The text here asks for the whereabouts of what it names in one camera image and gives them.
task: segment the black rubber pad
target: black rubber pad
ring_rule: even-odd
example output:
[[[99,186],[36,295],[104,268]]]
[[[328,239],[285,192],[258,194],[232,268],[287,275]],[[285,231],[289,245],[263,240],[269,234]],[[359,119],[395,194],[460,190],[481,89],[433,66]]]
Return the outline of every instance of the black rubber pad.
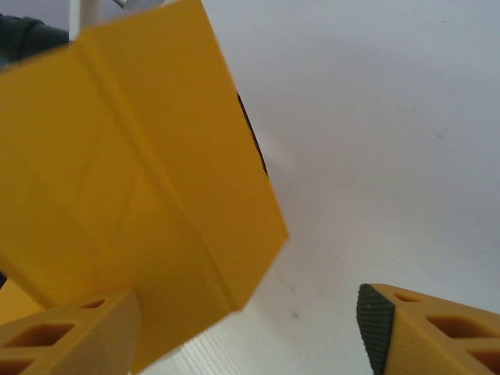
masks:
[[[391,346],[395,304],[371,285],[359,287],[356,318],[373,375],[382,375]]]

